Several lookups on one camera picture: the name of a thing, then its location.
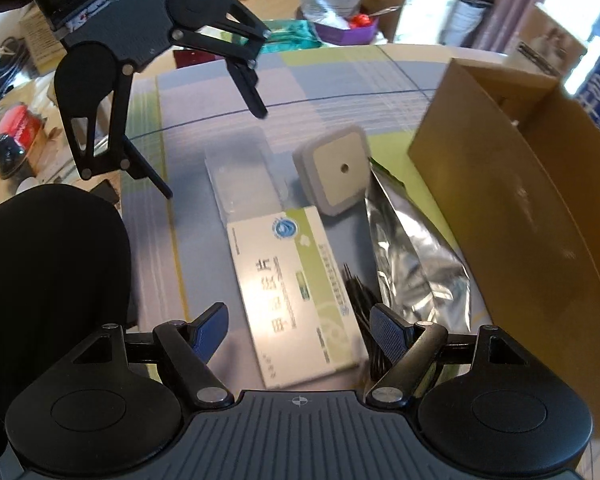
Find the white green medicine box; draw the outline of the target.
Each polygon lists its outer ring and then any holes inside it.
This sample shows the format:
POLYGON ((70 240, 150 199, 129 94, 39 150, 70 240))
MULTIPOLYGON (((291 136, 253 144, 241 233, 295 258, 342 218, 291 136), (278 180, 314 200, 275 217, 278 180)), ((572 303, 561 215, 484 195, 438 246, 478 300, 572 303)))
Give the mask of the white green medicine box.
POLYGON ((230 222, 226 230, 265 388, 312 382, 367 361, 315 207, 230 222))

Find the silver foil bag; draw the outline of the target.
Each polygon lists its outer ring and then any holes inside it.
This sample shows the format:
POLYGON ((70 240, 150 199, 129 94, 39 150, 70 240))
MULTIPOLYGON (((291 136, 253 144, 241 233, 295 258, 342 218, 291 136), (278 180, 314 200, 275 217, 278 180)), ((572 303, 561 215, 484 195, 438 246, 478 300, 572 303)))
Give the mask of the silver foil bag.
POLYGON ((470 281, 464 263, 376 160, 364 197, 382 302, 406 322, 470 332, 470 281))

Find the red black can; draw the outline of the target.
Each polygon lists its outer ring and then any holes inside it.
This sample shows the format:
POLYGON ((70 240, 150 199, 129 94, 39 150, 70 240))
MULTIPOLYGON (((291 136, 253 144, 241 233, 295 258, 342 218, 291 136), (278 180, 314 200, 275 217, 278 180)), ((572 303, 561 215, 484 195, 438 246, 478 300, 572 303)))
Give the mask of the red black can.
POLYGON ((11 178, 32 153, 44 122, 23 102, 12 104, 0 119, 0 177, 11 178))

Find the checked tablecloth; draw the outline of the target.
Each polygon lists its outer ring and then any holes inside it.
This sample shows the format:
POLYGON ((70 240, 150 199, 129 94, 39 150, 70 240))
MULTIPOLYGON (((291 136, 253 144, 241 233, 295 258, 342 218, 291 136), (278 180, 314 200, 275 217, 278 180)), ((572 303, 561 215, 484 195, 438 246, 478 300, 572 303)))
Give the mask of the checked tablecloth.
POLYGON ((262 378, 235 278, 230 244, 207 156, 240 148, 261 155, 286 208, 306 206, 292 154, 302 143, 348 125, 367 133, 373 158, 406 186, 442 234, 449 227, 407 148, 452 58, 494 60, 491 52, 441 46, 316 49, 260 58, 268 117, 253 118, 221 62, 175 68, 166 58, 136 78, 130 136, 169 183, 172 198, 147 181, 125 180, 122 216, 133 255, 138 326, 191 320, 217 301, 230 331, 211 368, 230 390, 262 378))

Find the purple bowl with items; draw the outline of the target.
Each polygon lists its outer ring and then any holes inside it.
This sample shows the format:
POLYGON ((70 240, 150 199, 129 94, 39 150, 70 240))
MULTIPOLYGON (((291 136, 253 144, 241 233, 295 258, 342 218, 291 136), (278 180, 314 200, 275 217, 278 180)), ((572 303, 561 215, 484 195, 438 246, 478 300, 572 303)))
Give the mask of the purple bowl with items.
POLYGON ((378 18, 367 14, 355 14, 346 20, 335 13, 327 13, 312 25, 325 44, 336 44, 340 47, 364 46, 371 44, 378 32, 378 18))

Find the clear plastic case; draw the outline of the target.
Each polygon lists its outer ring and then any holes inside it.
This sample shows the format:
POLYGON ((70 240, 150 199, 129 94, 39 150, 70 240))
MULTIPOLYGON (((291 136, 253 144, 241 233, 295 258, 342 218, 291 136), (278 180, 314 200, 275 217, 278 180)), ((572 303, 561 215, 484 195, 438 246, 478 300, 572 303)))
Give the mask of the clear plastic case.
POLYGON ((273 153, 264 141, 211 144, 204 150, 204 164, 224 226, 286 207, 288 186, 275 170, 273 153))

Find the white square night light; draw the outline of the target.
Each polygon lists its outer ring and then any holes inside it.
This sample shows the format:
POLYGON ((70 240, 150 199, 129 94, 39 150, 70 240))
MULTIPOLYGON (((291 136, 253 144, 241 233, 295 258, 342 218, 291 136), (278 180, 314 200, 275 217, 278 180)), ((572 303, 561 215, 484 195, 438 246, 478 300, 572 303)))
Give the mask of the white square night light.
POLYGON ((348 125, 303 143, 292 159, 306 198, 321 214, 336 217, 364 198, 370 147, 361 127, 348 125))

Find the brown cardboard box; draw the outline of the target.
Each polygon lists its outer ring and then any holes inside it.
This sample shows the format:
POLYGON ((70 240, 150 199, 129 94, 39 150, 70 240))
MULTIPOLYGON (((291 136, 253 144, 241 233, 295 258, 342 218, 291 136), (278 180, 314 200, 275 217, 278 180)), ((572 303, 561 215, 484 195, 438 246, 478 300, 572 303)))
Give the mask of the brown cardboard box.
POLYGON ((600 437, 600 130, 554 78, 452 60, 408 154, 492 321, 600 437))

